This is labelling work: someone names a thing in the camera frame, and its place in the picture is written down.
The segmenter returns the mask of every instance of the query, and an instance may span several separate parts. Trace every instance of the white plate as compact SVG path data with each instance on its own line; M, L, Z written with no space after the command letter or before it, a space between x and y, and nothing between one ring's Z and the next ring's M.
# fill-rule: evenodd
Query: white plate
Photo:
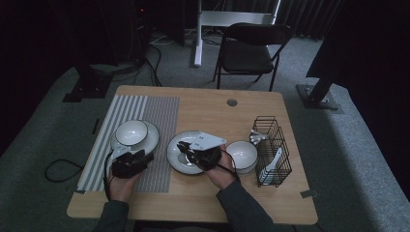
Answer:
M181 153L177 147L177 144L180 141L192 143L198 135L199 131L197 130L184 131L175 135L175 137L173 137L169 142L166 157L168 158L171 166L177 171L189 175L195 175L203 172L198 166L189 162L187 156L184 153Z
M132 148L131 153L133 154L142 149L145 149L145 154L148 155L149 153L154 151L154 149L157 147L157 144L160 140L160 132L158 131L157 127L154 126L150 122L147 122L147 121L143 121L143 122L147 125L147 129L148 129L147 136L140 143L131 146ZM114 132L111 136L111 148L115 150L115 148L117 148L117 146L120 144L121 143L117 141L117 138Z

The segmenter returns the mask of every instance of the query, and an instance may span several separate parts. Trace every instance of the hand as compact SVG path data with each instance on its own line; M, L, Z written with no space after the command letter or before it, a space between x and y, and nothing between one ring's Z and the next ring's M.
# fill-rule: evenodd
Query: hand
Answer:
M220 149L226 151L226 146L220 145ZM232 158L228 156L225 152L222 152L222 157L220 158L219 164L228 168L231 171L234 170L232 165ZM225 189L230 184L232 184L233 181L235 181L235 177L231 173L227 172L226 170L223 170L218 166L206 171L205 173L208 175L211 182L219 189Z
M135 189L135 183L140 178L141 174L142 172L129 179L121 179L118 177L112 177L110 175L109 180L111 180L111 182L109 184L109 193L111 200L124 201L126 203L129 203Z

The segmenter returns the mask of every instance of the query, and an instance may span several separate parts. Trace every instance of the wooden table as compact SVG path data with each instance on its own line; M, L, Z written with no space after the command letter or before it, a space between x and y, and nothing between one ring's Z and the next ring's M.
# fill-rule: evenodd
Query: wooden table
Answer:
M248 140L257 116L276 116L289 150L292 172L278 188L259 188L254 171L241 177L244 188L261 204L275 223L314 224L317 214L307 177L281 94L275 92L120 86L116 95L180 97L176 133L206 131L223 137L227 145ZM229 106L233 99L236 106ZM168 193L136 193L129 218L146 220L226 222L215 197L218 189L205 174L189 176L172 169ZM106 202L103 191L74 193L67 213L73 218L99 218Z

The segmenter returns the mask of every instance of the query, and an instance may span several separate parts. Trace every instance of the black chair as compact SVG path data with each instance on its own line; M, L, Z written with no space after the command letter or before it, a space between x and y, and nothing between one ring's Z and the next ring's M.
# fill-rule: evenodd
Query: black chair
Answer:
M290 27L285 25L235 23L227 27L220 44L220 54L215 67L214 79L218 76L258 75L255 82L264 73L273 71L271 86L274 86L278 70L279 54L292 37ZM277 45L276 53L271 56L268 45Z

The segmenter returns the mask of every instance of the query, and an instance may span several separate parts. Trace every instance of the small round object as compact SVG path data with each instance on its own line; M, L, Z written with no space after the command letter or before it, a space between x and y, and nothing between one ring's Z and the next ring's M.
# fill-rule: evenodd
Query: small round object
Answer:
M237 141L231 143L226 148L226 152L229 153L235 161L234 164L236 165L236 171L239 174L251 172L256 165L257 150L247 141Z
M115 132L117 141L123 145L131 146L141 142L148 133L147 125L139 120L123 123Z
M226 101L226 103L229 106L236 106L238 104L238 101L234 100L234 99L228 99L228 101Z

